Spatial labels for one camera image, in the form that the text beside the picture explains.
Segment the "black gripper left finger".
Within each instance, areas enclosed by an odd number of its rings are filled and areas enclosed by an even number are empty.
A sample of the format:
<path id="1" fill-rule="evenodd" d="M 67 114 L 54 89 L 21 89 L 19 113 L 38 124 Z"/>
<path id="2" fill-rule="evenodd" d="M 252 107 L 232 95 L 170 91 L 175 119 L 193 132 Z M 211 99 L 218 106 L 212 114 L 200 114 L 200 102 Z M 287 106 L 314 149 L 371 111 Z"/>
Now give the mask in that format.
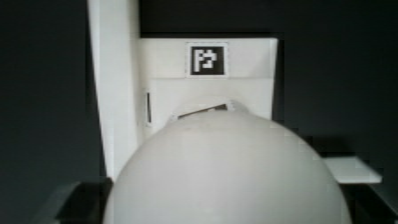
<path id="1" fill-rule="evenodd" d="M 108 178 L 60 185 L 28 224 L 101 224 L 111 185 Z"/>

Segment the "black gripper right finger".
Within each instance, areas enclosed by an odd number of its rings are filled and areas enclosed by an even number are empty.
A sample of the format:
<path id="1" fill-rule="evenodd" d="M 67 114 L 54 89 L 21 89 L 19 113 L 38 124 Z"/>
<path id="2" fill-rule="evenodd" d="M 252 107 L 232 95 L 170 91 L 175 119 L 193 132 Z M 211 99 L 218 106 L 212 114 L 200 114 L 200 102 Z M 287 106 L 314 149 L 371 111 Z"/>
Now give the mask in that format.
<path id="1" fill-rule="evenodd" d="M 351 224 L 398 224 L 398 213 L 387 205 L 367 184 L 346 184 L 340 186 Z"/>

